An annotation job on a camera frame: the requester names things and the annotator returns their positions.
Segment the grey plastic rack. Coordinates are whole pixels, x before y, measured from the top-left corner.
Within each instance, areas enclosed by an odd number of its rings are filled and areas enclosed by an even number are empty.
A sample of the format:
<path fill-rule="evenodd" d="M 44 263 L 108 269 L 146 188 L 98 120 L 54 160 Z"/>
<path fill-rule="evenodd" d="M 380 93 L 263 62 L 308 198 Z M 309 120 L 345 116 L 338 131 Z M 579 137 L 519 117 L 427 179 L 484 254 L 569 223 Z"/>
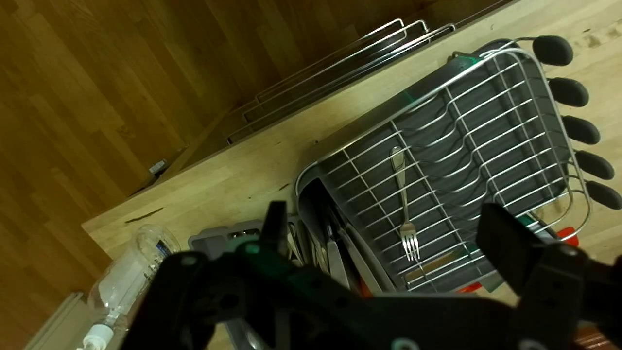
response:
<path fill-rule="evenodd" d="M 191 250 L 203 252 L 209 259 L 214 260 L 222 253 L 233 250 L 231 244 L 233 240 L 258 235 L 262 226 L 262 221 L 254 220 L 230 226 L 205 228 L 197 235 L 189 237 L 188 246 Z M 296 248 L 290 255 L 291 261 L 299 264 L 312 262 L 308 237 L 302 222 L 298 217 L 290 216 L 287 219 L 287 226 Z M 242 319 L 227 321 L 224 328 L 235 350 L 273 350 Z"/>

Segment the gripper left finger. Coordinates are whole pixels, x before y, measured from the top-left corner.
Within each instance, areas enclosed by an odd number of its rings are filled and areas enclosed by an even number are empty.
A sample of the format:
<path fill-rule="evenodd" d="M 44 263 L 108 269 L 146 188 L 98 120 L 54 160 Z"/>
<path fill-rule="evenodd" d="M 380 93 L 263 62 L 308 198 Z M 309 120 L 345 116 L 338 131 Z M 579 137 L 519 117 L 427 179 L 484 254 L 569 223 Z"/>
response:
<path fill-rule="evenodd" d="M 205 350 L 216 325 L 242 320 L 270 350 L 424 350 L 415 328 L 381 299 L 362 299 L 278 250 L 286 204 L 271 202 L 260 237 L 212 261 L 165 259 L 121 350 Z"/>

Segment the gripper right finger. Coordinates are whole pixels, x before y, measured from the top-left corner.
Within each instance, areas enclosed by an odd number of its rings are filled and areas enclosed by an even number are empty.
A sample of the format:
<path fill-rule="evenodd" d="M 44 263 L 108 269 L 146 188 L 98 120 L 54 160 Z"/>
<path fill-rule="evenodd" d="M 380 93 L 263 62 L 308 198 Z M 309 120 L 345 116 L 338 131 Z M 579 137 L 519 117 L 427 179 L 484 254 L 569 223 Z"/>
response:
<path fill-rule="evenodd" d="M 482 205 L 476 244 L 519 300 L 507 323 L 507 350 L 585 350 L 593 324 L 622 350 L 622 255 L 594 261 L 566 242 L 546 243 L 495 203 Z"/>

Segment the silver fork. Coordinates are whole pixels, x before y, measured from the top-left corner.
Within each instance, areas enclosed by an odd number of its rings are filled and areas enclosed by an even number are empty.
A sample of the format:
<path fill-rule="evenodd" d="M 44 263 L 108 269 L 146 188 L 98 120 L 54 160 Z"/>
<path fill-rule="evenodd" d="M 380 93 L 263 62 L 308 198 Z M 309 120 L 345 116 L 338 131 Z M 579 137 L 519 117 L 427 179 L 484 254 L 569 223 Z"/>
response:
<path fill-rule="evenodd" d="M 391 149 L 391 164 L 395 173 L 398 193 L 402 203 L 403 222 L 398 230 L 404 252 L 406 253 L 406 257 L 409 261 L 419 261 L 420 250 L 417 239 L 417 230 L 410 218 L 409 202 L 407 199 L 406 159 L 404 150 L 401 147 L 396 146 Z"/>

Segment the heap of cutlery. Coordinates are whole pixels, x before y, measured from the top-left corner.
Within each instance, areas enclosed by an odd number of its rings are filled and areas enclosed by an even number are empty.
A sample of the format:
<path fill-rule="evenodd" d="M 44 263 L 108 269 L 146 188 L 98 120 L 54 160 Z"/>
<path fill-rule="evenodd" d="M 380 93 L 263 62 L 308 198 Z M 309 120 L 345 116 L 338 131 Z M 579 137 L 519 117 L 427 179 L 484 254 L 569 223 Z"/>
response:
<path fill-rule="evenodd" d="M 340 215 L 328 212 L 309 226 L 298 216 L 289 218 L 297 244 L 298 262 L 311 264 L 364 298 L 395 292 L 395 285 L 371 253 L 355 239 L 355 230 Z"/>

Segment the clear plastic bottle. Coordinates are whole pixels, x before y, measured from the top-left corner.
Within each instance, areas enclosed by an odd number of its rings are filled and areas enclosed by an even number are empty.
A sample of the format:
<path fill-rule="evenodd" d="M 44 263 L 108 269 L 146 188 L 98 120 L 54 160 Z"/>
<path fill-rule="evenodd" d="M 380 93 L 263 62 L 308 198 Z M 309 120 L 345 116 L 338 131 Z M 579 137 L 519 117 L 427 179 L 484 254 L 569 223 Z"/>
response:
<path fill-rule="evenodd" d="M 180 251 L 163 226 L 143 225 L 133 234 L 87 296 L 92 326 L 76 350 L 106 350 L 129 330 L 144 292 L 162 262 Z"/>

